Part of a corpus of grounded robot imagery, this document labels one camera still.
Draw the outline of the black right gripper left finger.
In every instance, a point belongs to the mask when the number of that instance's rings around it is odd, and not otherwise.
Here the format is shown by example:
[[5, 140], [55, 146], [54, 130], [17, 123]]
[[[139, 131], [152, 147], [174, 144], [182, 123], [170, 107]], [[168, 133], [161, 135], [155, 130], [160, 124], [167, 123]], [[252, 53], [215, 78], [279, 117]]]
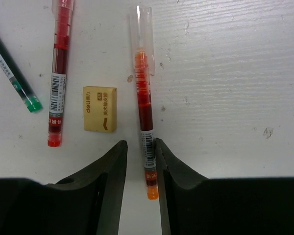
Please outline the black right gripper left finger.
[[116, 235], [127, 168], [122, 140], [55, 184], [0, 178], [0, 235]]

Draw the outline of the green gel pen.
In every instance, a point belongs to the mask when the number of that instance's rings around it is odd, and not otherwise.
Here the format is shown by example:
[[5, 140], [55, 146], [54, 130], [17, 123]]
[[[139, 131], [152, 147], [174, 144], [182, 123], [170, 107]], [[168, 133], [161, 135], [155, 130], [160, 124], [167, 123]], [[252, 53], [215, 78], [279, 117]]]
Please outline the green gel pen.
[[19, 67], [0, 39], [0, 67], [15, 91], [31, 113], [42, 110], [43, 106], [28, 84]]

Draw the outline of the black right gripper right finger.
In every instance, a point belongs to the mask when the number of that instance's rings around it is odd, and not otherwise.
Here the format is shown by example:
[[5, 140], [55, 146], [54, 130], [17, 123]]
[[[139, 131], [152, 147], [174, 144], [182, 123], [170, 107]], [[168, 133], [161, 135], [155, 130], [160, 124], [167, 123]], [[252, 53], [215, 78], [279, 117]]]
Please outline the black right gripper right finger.
[[294, 177], [210, 179], [156, 140], [164, 235], [294, 235]]

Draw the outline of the orange gel pen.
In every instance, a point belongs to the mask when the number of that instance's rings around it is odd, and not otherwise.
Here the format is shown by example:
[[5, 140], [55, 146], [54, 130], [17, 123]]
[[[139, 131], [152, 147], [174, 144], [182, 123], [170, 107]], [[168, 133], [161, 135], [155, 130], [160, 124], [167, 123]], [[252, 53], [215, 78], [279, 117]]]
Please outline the orange gel pen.
[[150, 88], [150, 77], [155, 75], [152, 8], [141, 5], [132, 7], [129, 23], [147, 198], [156, 200], [159, 193]]

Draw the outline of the red gel pen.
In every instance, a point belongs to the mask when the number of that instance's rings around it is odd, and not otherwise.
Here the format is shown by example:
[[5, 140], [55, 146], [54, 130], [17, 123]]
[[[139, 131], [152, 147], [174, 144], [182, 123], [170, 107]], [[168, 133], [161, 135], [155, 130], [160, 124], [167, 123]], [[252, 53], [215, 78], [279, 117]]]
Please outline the red gel pen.
[[59, 147], [62, 142], [62, 124], [73, 9], [73, 0], [54, 0], [52, 2], [52, 12], [55, 16], [55, 30], [49, 99], [49, 147]]

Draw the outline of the yellow rubber eraser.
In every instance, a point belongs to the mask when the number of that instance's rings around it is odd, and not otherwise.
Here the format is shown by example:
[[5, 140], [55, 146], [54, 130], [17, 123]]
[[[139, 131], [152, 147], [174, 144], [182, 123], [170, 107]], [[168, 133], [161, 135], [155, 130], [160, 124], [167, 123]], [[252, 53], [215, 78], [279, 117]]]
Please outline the yellow rubber eraser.
[[117, 129], [117, 89], [83, 87], [84, 130], [113, 133]]

